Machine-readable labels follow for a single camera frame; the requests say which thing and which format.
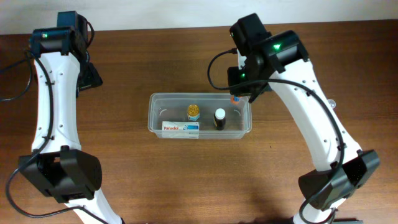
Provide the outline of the dark bottle white cap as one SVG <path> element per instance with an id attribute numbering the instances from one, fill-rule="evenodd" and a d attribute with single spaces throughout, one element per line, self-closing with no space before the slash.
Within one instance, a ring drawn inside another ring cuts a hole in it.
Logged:
<path id="1" fill-rule="evenodd" d="M 222 131 L 226 125 L 226 111 L 223 108 L 218 108 L 214 113 L 214 124 L 218 131 Z"/>

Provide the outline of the white Panadol medicine box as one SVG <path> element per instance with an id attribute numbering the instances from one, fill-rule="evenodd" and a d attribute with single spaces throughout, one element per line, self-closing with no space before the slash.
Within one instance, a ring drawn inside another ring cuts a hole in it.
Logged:
<path id="1" fill-rule="evenodd" d="M 200 124 L 198 122 L 162 122 L 162 138 L 198 139 L 199 132 Z"/>

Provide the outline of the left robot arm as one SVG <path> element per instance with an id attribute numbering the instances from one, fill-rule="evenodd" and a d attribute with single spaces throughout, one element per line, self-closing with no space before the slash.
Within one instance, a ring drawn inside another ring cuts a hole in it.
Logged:
<path id="1" fill-rule="evenodd" d="M 30 38 L 38 81 L 37 129 L 32 154 L 19 158 L 21 174 L 45 197 L 74 210 L 83 223 L 123 223 L 102 190 L 97 157 L 81 150 L 76 126 L 79 91 L 102 80 L 90 62 L 91 24 L 76 11 L 59 12 L 53 28 Z"/>

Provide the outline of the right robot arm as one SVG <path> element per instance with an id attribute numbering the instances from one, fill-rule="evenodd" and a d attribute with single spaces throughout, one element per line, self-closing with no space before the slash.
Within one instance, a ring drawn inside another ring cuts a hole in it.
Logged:
<path id="1" fill-rule="evenodd" d="M 274 91 L 292 115 L 307 143 L 314 170 L 298 184 L 303 204 L 294 223 L 332 223 L 338 207 L 379 167 L 376 151 L 365 151 L 339 121 L 315 76 L 307 50 L 291 30 L 272 35 L 257 14 L 230 28 L 238 66 L 228 71 L 234 96 L 253 102 Z"/>

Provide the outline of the white spray bottle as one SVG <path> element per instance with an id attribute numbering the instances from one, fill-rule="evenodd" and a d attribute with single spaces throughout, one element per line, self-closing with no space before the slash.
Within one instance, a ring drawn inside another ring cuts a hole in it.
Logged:
<path id="1" fill-rule="evenodd" d="M 334 109 L 336 107 L 336 102 L 334 100 L 328 99 L 328 102 L 329 102 L 329 104 L 330 104 L 332 109 Z"/>

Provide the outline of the small gold-lidded jar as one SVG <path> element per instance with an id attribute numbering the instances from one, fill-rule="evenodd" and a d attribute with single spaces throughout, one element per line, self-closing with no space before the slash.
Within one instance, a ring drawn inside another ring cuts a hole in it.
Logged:
<path id="1" fill-rule="evenodd" d="M 196 121 L 200 117 L 198 105 L 189 105 L 187 108 L 187 117 L 189 121 Z"/>

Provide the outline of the clear plastic container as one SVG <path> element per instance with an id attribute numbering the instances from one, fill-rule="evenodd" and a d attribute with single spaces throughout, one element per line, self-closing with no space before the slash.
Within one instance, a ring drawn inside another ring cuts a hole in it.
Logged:
<path id="1" fill-rule="evenodd" d="M 198 105 L 200 117 L 189 121 L 187 108 Z M 226 111 L 224 130 L 218 131 L 214 124 L 214 113 L 218 108 Z M 154 93 L 150 97 L 148 110 L 148 129 L 162 138 L 163 121 L 198 122 L 198 139 L 241 139 L 252 130 L 252 111 L 247 97 L 232 104 L 228 93 Z"/>

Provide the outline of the orange tube white cap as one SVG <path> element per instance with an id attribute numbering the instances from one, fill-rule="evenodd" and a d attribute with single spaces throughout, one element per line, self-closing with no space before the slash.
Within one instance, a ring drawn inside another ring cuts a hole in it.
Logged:
<path id="1" fill-rule="evenodd" d="M 240 101 L 240 97 L 237 97 L 237 96 L 232 96 L 231 97 L 231 102 L 232 102 L 232 104 L 238 104 L 239 103 L 239 101 Z"/>

